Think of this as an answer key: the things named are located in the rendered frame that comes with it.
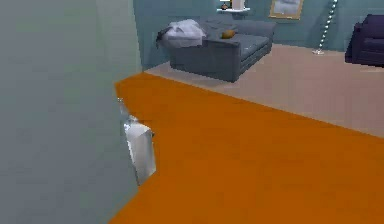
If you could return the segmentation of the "grey blue sofa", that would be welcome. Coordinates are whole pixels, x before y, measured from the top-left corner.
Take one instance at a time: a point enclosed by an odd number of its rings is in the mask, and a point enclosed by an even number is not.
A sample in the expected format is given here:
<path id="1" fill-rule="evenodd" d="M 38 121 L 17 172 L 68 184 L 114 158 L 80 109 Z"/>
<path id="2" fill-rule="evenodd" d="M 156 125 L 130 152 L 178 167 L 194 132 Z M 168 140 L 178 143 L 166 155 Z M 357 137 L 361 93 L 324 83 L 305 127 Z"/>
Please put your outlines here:
<path id="1" fill-rule="evenodd" d="M 227 82 L 267 55 L 272 48 L 275 22 L 204 18 L 196 22 L 207 36 L 202 44 L 186 48 L 167 48 L 173 69 Z M 222 39 L 226 30 L 236 34 Z"/>

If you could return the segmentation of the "pale grey crumpled cloth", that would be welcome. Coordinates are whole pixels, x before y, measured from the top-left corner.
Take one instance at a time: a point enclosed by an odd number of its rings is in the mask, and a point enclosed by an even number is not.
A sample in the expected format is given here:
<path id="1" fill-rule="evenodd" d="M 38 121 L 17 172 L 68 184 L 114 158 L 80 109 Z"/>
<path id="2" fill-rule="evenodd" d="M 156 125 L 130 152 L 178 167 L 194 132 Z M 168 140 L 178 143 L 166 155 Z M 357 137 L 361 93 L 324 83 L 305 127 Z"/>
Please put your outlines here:
<path id="1" fill-rule="evenodd" d="M 156 37 L 156 45 L 167 48 L 186 48 L 202 44 L 207 36 L 198 22 L 186 19 L 171 22 L 166 28 L 160 30 Z"/>

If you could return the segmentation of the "silver beaded floor lamp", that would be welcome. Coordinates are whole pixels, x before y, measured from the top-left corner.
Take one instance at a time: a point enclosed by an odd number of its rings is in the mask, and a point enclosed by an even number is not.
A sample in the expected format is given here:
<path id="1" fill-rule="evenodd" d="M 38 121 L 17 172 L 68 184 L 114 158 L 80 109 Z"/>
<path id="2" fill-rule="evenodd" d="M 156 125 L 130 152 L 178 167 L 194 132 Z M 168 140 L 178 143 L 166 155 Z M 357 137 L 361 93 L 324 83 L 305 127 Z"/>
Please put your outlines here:
<path id="1" fill-rule="evenodd" d="M 325 43 L 325 40 L 326 40 L 326 37 L 327 37 L 327 33 L 328 33 L 329 28 L 330 28 L 330 24 L 331 24 L 332 19 L 334 17 L 335 10 L 337 8 L 337 4 L 338 4 L 339 0 L 330 0 L 330 1 L 331 1 L 331 3 L 330 3 L 330 6 L 329 6 L 329 11 L 327 13 L 327 19 L 326 19 L 325 25 L 322 28 L 322 34 L 321 34 L 321 38 L 319 40 L 318 47 L 317 47 L 316 50 L 312 51 L 312 53 L 316 54 L 316 55 L 324 54 L 323 46 L 324 46 L 324 43 Z"/>

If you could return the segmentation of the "white wall shelf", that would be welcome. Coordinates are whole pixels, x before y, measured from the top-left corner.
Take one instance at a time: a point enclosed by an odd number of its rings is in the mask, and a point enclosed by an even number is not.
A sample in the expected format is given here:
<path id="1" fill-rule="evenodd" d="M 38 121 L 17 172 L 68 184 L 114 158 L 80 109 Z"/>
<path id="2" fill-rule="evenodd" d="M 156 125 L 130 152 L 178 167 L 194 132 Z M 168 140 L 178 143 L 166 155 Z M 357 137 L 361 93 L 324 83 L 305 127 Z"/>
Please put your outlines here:
<path id="1" fill-rule="evenodd" d="M 223 13 L 245 13 L 245 12 L 248 12 L 250 11 L 251 8 L 244 8 L 244 9 L 232 9 L 232 8 L 228 8 L 228 9 L 216 9 L 216 12 L 223 12 Z"/>

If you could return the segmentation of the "gold framed wall picture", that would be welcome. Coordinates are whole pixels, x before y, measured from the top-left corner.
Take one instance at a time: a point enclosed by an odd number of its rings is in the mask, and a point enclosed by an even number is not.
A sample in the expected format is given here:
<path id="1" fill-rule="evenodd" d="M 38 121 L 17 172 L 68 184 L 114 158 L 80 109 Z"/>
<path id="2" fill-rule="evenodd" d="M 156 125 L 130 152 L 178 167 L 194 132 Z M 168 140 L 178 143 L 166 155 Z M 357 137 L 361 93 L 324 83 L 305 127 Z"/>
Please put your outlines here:
<path id="1" fill-rule="evenodd" d="M 304 0 L 272 0 L 270 18 L 299 20 Z"/>

